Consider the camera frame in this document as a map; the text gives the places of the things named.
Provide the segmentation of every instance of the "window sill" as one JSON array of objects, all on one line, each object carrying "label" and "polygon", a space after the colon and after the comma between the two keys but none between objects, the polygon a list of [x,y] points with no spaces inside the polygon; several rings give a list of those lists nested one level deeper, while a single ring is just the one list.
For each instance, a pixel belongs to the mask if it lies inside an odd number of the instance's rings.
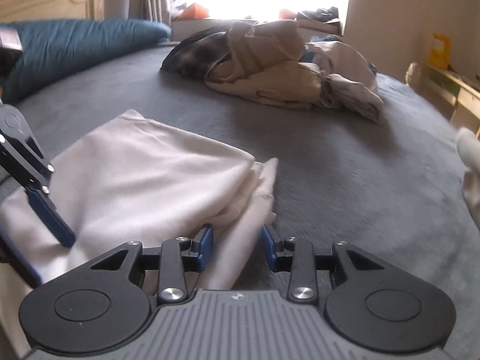
[{"label": "window sill", "polygon": [[[250,20],[250,19],[240,19],[240,20],[227,20],[227,19],[181,19],[181,20],[173,20],[171,23],[172,27],[172,36],[170,37],[171,40],[179,42],[184,40],[185,38],[189,37],[190,35],[193,35],[199,31],[206,30],[207,28],[212,28],[215,26],[225,26],[225,25],[231,25],[234,21],[244,21],[245,23],[256,23],[256,20]],[[316,30],[312,28],[299,28],[300,33],[304,37],[306,42],[310,41],[310,37],[316,35],[316,36],[322,36],[322,35],[338,35],[341,36],[341,31],[338,33],[338,31],[335,30]]]}]

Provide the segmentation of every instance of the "gray blanket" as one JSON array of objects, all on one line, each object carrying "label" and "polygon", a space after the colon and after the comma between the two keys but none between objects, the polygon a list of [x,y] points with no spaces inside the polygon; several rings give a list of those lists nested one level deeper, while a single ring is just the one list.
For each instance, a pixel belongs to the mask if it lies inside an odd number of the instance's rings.
[{"label": "gray blanket", "polygon": [[[344,239],[443,289],[457,308],[446,350],[480,355],[480,233],[461,194],[454,130],[408,87],[379,75],[386,122],[346,110],[291,111],[229,97],[158,73],[170,51],[139,52],[71,76],[19,105],[52,156],[81,135],[136,109],[145,117],[220,140],[258,161],[279,159],[275,226],[317,247]],[[0,193],[15,188],[7,179]],[[329,291],[320,274],[321,292]],[[258,251],[237,288],[277,288]]]}]

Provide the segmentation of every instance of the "white cloth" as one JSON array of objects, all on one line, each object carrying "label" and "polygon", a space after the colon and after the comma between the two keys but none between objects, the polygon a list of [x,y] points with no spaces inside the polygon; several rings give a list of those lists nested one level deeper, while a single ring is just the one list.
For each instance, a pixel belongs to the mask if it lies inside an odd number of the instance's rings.
[{"label": "white cloth", "polygon": [[377,94],[377,79],[365,58],[342,42],[307,43],[315,53],[313,62],[322,72],[322,103],[343,105],[380,123],[385,105]]},{"label": "white cloth", "polygon": [[473,132],[461,128],[457,135],[457,152],[469,169],[465,172],[462,192],[473,221],[480,229],[480,142]]},{"label": "white cloth", "polygon": [[[22,190],[0,207],[0,223],[44,281],[128,240],[160,246],[211,223],[214,257],[199,284],[228,289],[261,225],[274,217],[277,159],[255,162],[240,149],[144,119],[135,111],[80,138],[52,163],[51,198],[77,236],[71,249],[58,244]],[[146,280],[144,289],[152,292],[155,284]],[[29,291],[11,267],[0,266],[0,320],[19,355],[29,348],[17,318]]]}]

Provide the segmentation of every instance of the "metal screw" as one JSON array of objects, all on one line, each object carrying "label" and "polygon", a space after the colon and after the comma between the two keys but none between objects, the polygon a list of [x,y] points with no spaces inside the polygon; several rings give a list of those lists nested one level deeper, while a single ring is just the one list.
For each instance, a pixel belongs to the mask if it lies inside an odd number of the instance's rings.
[{"label": "metal screw", "polygon": [[165,288],[162,292],[160,292],[160,296],[165,300],[178,300],[183,298],[185,292],[180,290],[180,288],[169,287]]},{"label": "metal screw", "polygon": [[297,299],[310,299],[314,297],[314,290],[310,287],[297,287],[292,290],[292,296]]}]

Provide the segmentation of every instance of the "teal pillow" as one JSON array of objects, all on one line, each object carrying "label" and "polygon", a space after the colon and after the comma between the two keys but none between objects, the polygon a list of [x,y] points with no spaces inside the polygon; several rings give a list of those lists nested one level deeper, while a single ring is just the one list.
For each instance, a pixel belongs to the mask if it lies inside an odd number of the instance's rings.
[{"label": "teal pillow", "polygon": [[71,74],[168,40],[171,30],[145,20],[40,20],[4,24],[18,31],[23,56],[6,79],[3,101],[21,99]]}]

